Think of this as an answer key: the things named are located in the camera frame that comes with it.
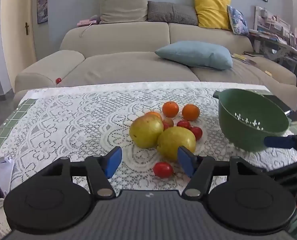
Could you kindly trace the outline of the red tomato front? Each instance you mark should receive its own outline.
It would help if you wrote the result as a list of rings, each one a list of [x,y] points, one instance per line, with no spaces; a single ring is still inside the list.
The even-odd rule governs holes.
[[[162,179],[169,178],[174,174],[172,166],[166,162],[156,163],[153,167],[153,172],[155,176]]]

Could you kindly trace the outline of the brown kiwi fruit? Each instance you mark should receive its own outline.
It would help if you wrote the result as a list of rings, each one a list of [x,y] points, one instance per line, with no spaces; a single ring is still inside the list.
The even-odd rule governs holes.
[[[167,129],[169,127],[173,127],[174,126],[174,121],[171,118],[165,118],[163,120],[163,124],[164,124],[164,129]]]

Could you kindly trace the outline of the green plastic colander bowl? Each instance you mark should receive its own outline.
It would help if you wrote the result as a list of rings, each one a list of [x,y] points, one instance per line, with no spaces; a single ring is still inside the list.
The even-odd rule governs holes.
[[[243,89],[216,91],[219,100],[219,124],[235,147],[248,152],[267,148],[266,137],[281,137],[289,129],[283,110],[263,95]]]

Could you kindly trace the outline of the orange mandarin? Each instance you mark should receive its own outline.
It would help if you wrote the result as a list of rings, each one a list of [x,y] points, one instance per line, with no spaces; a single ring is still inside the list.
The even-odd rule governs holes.
[[[174,101],[168,101],[163,104],[162,112],[167,118],[174,118],[179,112],[179,106]]]
[[[187,121],[195,121],[200,116],[200,109],[196,105],[187,104],[182,109],[182,117]]]
[[[146,115],[154,115],[154,116],[156,116],[156,117],[158,117],[159,119],[162,120],[162,116],[161,116],[159,113],[157,113],[157,112],[150,111],[150,112],[147,112],[147,113],[145,113],[145,114],[146,114]]]

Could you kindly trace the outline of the black notebook with pen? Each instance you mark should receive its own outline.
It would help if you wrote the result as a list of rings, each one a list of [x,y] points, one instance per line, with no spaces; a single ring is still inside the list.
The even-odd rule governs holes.
[[[251,117],[254,117],[262,124],[266,120],[279,124],[280,121],[273,118],[284,113],[291,123],[297,123],[297,113],[274,95],[258,94],[242,89],[226,89],[222,92],[216,91],[213,97],[219,100],[219,105],[243,120],[250,121]]]

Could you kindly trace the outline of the white lace tablecloth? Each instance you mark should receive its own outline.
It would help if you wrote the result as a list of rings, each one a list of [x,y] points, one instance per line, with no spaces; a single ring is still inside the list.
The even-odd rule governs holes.
[[[199,107],[194,121],[203,135],[196,153],[217,160],[239,155],[269,170],[297,161],[294,150],[264,150],[248,153],[237,149],[221,132],[216,90],[240,88],[268,94],[261,85],[219,82],[152,82],[93,85],[71,88],[36,89],[0,127],[0,157],[15,161],[11,186],[16,187],[59,157],[72,161],[102,154],[120,146],[122,164],[112,178],[115,191],[122,189],[182,191],[187,176],[175,168],[176,176],[160,180],[153,165],[161,157],[156,150],[134,146],[128,133],[131,122],[149,111],[161,112],[167,101],[179,107],[192,103]]]

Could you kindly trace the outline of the small red ball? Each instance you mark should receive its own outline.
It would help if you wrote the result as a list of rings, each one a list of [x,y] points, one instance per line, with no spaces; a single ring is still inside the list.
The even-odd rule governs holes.
[[[56,84],[59,84],[62,81],[62,79],[59,77],[56,79]]]

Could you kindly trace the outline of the cluttered desk with books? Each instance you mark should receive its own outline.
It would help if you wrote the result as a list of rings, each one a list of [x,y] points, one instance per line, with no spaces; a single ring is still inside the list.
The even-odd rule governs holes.
[[[292,33],[290,24],[267,9],[256,6],[254,27],[249,29],[249,35],[256,53],[295,70],[297,37]]]

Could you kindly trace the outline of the beige sofa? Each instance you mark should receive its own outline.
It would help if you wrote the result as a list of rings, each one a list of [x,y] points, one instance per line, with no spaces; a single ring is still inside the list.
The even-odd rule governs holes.
[[[57,52],[16,76],[14,103],[32,89],[108,83],[194,81],[263,85],[291,109],[297,108],[297,78],[264,57],[233,60],[229,70],[187,67],[162,59],[157,49],[179,41],[218,44],[231,54],[252,51],[249,38],[231,31],[164,22],[99,24],[68,31]]]

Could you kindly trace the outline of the light blue pillow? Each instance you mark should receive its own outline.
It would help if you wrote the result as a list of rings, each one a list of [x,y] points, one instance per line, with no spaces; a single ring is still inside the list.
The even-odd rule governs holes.
[[[157,49],[155,54],[188,67],[220,71],[233,67],[232,56],[227,48],[207,42],[179,41]]]

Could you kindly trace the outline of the blue patterned pillow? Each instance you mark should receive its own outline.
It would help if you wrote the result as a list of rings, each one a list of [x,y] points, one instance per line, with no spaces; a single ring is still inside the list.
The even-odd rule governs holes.
[[[243,14],[230,5],[227,5],[227,12],[233,33],[235,35],[248,36],[249,30]]]

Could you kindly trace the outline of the pink item on sofa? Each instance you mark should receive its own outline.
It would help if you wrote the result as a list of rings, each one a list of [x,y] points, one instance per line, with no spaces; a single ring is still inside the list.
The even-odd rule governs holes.
[[[91,16],[90,19],[80,20],[76,26],[77,27],[85,27],[85,26],[89,26],[89,25],[99,24],[99,22],[100,22],[100,16],[94,15],[94,16]]]

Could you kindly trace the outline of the grey back cushion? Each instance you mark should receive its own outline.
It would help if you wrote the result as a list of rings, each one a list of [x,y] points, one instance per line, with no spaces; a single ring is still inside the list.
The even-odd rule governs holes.
[[[148,1],[147,20],[186,25],[198,25],[194,7],[170,2]]]

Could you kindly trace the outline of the yellow pillow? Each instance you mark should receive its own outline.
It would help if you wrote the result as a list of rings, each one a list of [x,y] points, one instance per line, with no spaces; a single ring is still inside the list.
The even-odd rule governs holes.
[[[199,27],[231,30],[227,5],[231,0],[194,0]]]

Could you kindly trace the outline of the beige back cushion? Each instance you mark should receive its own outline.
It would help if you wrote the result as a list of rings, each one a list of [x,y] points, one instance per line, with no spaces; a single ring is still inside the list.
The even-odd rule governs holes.
[[[145,22],[148,0],[100,0],[100,23]]]

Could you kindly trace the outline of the wall poster left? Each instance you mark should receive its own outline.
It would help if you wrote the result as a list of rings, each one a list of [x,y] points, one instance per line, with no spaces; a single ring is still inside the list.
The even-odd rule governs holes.
[[[37,24],[48,21],[48,0],[37,0]]]

